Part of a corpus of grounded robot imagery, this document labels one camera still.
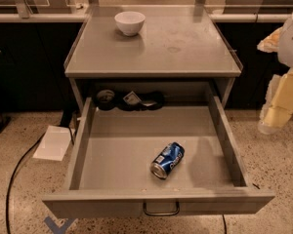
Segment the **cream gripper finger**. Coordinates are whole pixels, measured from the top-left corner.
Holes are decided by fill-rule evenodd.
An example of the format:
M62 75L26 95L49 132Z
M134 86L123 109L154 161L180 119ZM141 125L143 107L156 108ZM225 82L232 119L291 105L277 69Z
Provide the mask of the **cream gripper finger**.
M265 39L261 40L260 43L257 45L257 49L265 53L277 52L278 45L279 45L280 32L281 32L281 27L276 29L273 33L271 33Z
M274 134L286 125L292 115L293 68L290 68L286 74L272 77L260 113L258 130L265 135Z

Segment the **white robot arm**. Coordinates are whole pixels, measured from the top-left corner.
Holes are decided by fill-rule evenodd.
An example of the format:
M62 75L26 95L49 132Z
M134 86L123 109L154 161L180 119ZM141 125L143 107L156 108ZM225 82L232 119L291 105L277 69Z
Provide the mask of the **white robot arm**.
M257 49L276 52L278 61L289 68L284 75L274 75L270 80L260 113L258 130L271 135L281 130L293 115L293 13L282 27L262 40Z

